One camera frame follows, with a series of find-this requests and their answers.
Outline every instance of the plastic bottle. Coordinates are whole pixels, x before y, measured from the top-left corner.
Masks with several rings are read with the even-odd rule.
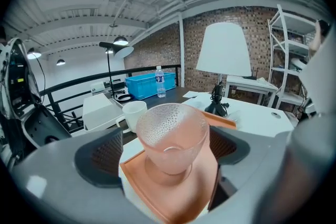
[[[158,97],[165,97],[166,96],[166,88],[164,87],[164,73],[161,70],[161,66],[156,67],[155,72],[155,79],[156,79],[156,90]]]

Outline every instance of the brick wall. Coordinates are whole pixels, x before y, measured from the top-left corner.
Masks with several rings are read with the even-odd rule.
[[[258,69],[258,78],[268,80],[270,66],[270,39],[267,19],[271,19],[276,9],[265,7],[234,7],[205,12],[183,20],[185,50],[185,86],[197,91],[211,92],[217,82],[217,74],[196,70],[205,28],[217,22],[231,22],[242,27],[248,46],[251,68]],[[134,46],[134,52],[125,58],[125,68],[150,65],[171,65],[180,63],[179,25],[167,26]],[[275,64],[284,64],[284,54],[276,52]],[[277,72],[272,80],[281,85],[283,74]],[[288,76],[286,90],[299,93],[297,77]],[[236,98],[256,103],[258,94],[237,91]],[[284,110],[292,107],[281,104]]]

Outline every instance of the white desk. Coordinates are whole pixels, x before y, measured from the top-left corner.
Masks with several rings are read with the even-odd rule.
[[[259,93],[257,104],[261,103],[263,94],[267,96],[267,94],[271,92],[272,95],[268,102],[269,108],[272,107],[276,92],[278,90],[277,87],[268,82],[264,83],[259,80],[244,79],[243,77],[237,77],[237,76],[227,76],[224,97],[228,97],[230,86],[236,86],[237,90]]]
[[[210,94],[202,94],[196,98],[188,99],[183,102],[198,109],[204,110],[210,104]],[[256,104],[242,102],[234,99],[223,98],[223,103],[229,103],[228,114],[239,111],[240,119],[238,122],[239,130],[257,135],[264,135],[274,137],[276,134],[284,131],[291,131],[293,129],[292,124],[286,117],[285,113],[281,110],[267,108]],[[271,113],[277,113],[280,118],[274,117]],[[120,163],[127,161],[132,156],[143,150],[143,146],[139,139],[129,142],[124,145],[123,153],[120,158]],[[125,196],[131,201],[139,210],[150,218],[161,222],[152,211],[146,206],[146,204],[135,193],[128,180],[125,177],[122,169],[119,167],[119,177],[122,180]],[[199,216],[207,213],[207,206],[201,212]]]

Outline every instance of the blue plastic crate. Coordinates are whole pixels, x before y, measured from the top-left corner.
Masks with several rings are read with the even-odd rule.
[[[173,89],[175,85],[175,73],[164,73],[164,86],[167,90]],[[138,100],[142,100],[157,94],[155,73],[144,74],[125,78],[128,92]]]

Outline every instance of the cup base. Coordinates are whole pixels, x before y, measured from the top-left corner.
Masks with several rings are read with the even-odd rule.
[[[169,175],[162,172],[152,161],[146,156],[145,171],[149,178],[160,185],[175,186],[185,181],[191,172],[193,164],[191,164],[185,171],[177,175]]]

